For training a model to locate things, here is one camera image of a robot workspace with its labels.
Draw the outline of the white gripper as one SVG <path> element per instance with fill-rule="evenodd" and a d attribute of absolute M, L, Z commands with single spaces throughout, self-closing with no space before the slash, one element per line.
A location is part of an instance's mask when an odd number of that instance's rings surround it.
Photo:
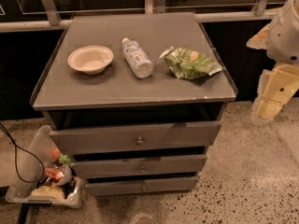
<path fill-rule="evenodd" d="M 298 65 L 277 63 L 272 70 L 264 69 L 251 109 L 251 121 L 255 124 L 272 121 L 298 90 Z"/>

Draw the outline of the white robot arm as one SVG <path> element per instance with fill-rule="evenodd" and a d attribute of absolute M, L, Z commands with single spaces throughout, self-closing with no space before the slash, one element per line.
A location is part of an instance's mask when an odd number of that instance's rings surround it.
<path fill-rule="evenodd" d="M 264 69 L 260 75 L 251 111 L 251 121 L 264 125 L 299 91 L 299 0 L 288 0 L 247 47 L 265 49 L 275 61 L 272 70 Z"/>

